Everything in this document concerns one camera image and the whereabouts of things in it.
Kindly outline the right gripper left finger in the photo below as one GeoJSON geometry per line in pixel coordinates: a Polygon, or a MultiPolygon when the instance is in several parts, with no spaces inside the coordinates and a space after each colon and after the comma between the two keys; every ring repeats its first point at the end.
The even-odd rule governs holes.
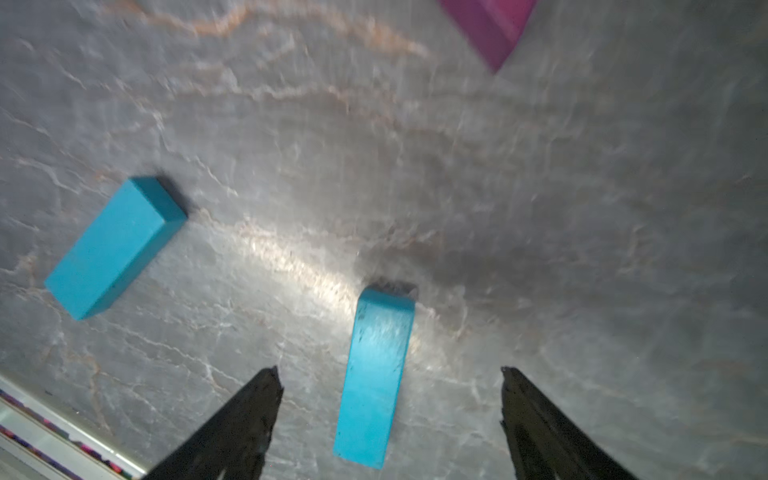
{"type": "Polygon", "coordinates": [[[284,388],[278,368],[260,370],[146,479],[258,479],[284,388]]]}

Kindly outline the purple block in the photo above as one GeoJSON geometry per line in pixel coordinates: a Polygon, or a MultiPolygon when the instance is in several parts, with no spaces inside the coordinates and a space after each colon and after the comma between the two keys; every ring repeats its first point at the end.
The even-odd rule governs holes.
{"type": "Polygon", "coordinates": [[[536,0],[440,0],[489,70],[497,73],[523,36],[536,0]]]}

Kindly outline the teal long block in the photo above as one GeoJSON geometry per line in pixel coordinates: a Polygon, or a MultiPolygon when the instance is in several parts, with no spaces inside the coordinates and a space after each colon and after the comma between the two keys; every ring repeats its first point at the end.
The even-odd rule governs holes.
{"type": "Polygon", "coordinates": [[[74,319],[111,307],[187,220],[155,177],[125,181],[44,282],[74,319]]]}
{"type": "Polygon", "coordinates": [[[333,454],[385,463],[415,318],[415,302],[374,288],[358,298],[333,454]]]}

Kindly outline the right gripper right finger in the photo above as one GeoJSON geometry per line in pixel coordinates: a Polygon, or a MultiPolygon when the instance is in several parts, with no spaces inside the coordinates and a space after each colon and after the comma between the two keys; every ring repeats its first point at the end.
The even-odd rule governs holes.
{"type": "Polygon", "coordinates": [[[519,369],[503,366],[501,426],[518,479],[632,479],[519,369]]]}

